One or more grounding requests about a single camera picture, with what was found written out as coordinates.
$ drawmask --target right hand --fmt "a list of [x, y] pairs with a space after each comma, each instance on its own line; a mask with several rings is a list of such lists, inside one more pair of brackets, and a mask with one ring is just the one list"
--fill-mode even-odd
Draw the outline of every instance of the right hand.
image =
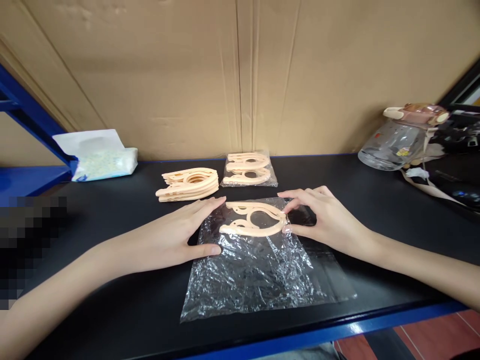
[[279, 192], [281, 198], [293, 198], [283, 211], [288, 214], [300, 205], [310, 207], [316, 215], [314, 226], [289, 224], [284, 233], [294, 233], [326, 244], [354, 258], [372, 262], [378, 249], [374, 232], [358, 221], [326, 186], [316, 189]]

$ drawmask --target blue shelf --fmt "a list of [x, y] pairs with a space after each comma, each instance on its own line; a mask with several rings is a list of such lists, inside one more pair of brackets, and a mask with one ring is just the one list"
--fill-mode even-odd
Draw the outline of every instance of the blue shelf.
[[68, 166], [0, 167], [0, 207], [14, 205], [16, 197], [39, 195], [70, 178]]

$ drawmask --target cardboard box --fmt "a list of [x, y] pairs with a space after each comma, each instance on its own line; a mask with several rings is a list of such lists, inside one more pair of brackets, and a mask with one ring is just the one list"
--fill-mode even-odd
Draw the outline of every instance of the cardboard box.
[[475, 1], [0, 3], [0, 62], [67, 131], [140, 160], [357, 151], [480, 55]]

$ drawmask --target left hand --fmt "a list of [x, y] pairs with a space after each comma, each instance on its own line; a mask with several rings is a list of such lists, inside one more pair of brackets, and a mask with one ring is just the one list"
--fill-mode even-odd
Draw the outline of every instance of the left hand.
[[105, 241], [108, 251], [123, 262], [122, 274], [168, 268], [222, 252], [216, 244], [189, 246], [189, 238], [226, 197], [197, 200], [135, 230]]

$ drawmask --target floor tile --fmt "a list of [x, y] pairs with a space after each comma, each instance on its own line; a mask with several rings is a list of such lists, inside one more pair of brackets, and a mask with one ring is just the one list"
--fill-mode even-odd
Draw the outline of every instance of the floor tile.
[[480, 336], [480, 313], [474, 310], [458, 312], [458, 315], [465, 320]]
[[393, 330], [397, 333], [403, 343], [406, 345], [408, 350], [412, 353], [416, 360], [424, 360], [422, 355], [420, 355], [419, 351], [415, 347], [414, 343], [410, 340], [408, 335], [405, 333], [404, 329], [401, 326], [394, 327]]
[[348, 360], [377, 360], [363, 335], [337, 340], [339, 350]]
[[334, 342], [333, 342], [333, 347], [335, 348], [335, 350], [337, 350], [338, 352], [340, 352], [339, 343], [338, 343], [337, 341], [334, 341]]
[[458, 314], [403, 325], [424, 360], [449, 360], [480, 348], [480, 336]]

